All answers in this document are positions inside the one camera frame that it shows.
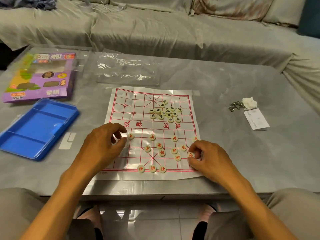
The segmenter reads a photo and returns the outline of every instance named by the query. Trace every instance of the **forearm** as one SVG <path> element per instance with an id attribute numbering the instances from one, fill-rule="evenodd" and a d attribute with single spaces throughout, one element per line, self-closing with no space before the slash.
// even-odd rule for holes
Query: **forearm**
<path id="1" fill-rule="evenodd" d="M 262 202 L 249 181 L 242 175 L 234 178 L 226 189 L 238 203 L 258 240 L 297 240 L 286 225 Z"/>
<path id="2" fill-rule="evenodd" d="M 43 206 L 20 240 L 61 240 L 89 179 L 70 170 L 64 172 L 53 195 Z"/>

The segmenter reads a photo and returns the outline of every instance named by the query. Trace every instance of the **coffee table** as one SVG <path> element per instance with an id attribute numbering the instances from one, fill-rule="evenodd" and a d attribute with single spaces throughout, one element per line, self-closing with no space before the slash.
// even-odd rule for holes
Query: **coffee table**
<path id="1" fill-rule="evenodd" d="M 75 83 L 69 103 L 81 112 L 75 123 L 41 162 L 0 151 L 0 188 L 22 187 L 49 196 L 70 166 L 86 135 L 104 123 L 112 88 L 93 75 L 96 53 Z M 125 55 L 129 60 L 146 57 Z M 193 90 L 201 138 L 226 149 L 257 193 L 287 187 L 320 192 L 320 117 L 283 75 L 268 66 L 150 57 L 158 62 L 158 89 Z M 0 79 L 4 90 L 9 80 Z M 229 105 L 253 96 L 270 124 L 253 131 L 242 110 Z M 0 130 L 32 104 L 0 104 Z M 226 191 L 204 177 L 173 181 L 92 181 L 84 196 L 91 199 L 206 199 Z"/>

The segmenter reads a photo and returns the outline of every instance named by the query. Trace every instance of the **blue plastic box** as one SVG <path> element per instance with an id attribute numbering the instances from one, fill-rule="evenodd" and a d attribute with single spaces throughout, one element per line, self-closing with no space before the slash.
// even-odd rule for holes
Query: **blue plastic box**
<path id="1" fill-rule="evenodd" d="M 74 105 L 42 98 L 0 134 L 0 149 L 40 161 L 78 115 Z"/>

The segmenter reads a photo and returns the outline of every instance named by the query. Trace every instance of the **chinese chess board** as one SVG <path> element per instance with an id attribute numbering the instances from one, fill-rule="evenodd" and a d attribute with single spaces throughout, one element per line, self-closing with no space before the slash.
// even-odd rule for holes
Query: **chinese chess board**
<path id="1" fill-rule="evenodd" d="M 163 101 L 168 103 L 165 108 L 160 105 Z M 174 107 L 182 108 L 177 112 L 180 122 L 169 123 L 169 118 L 163 120 L 151 119 L 150 109 Z M 103 170 L 99 179 L 119 180 L 172 180 L 198 177 L 200 174 L 190 167 L 187 161 L 188 150 L 195 137 L 200 140 L 199 129 L 194 114 L 190 90 L 157 90 L 139 87 L 115 88 L 109 102 L 105 120 L 119 123 L 127 129 L 127 135 L 134 135 L 134 139 L 127 140 L 126 147 L 112 164 Z M 157 144 L 162 143 L 165 156 L 160 156 Z M 186 145 L 187 150 L 182 151 L 181 146 Z M 151 151 L 146 152 L 145 147 L 150 146 Z M 171 149 L 177 148 L 178 153 L 172 154 Z M 138 173 L 137 167 L 144 165 L 145 171 Z M 157 171 L 150 172 L 150 165 L 155 165 Z M 160 173 L 160 167 L 166 167 L 165 173 Z"/>

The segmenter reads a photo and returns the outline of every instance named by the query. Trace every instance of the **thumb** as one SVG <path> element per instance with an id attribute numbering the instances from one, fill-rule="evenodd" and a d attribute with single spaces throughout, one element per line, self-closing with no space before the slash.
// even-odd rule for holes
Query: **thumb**
<path id="1" fill-rule="evenodd" d="M 127 142 L 127 138 L 126 137 L 122 137 L 120 140 L 118 140 L 118 143 L 115 144 L 112 147 L 114 148 L 115 151 L 120 153 L 122 151 L 122 149 L 125 147 L 126 142 Z"/>
<path id="2" fill-rule="evenodd" d="M 199 171 L 199 169 L 201 167 L 201 162 L 199 162 L 194 157 L 188 157 L 188 162 L 189 162 L 191 167 L 193 167 L 193 168 L 195 168 L 195 169 L 197 169 Z"/>

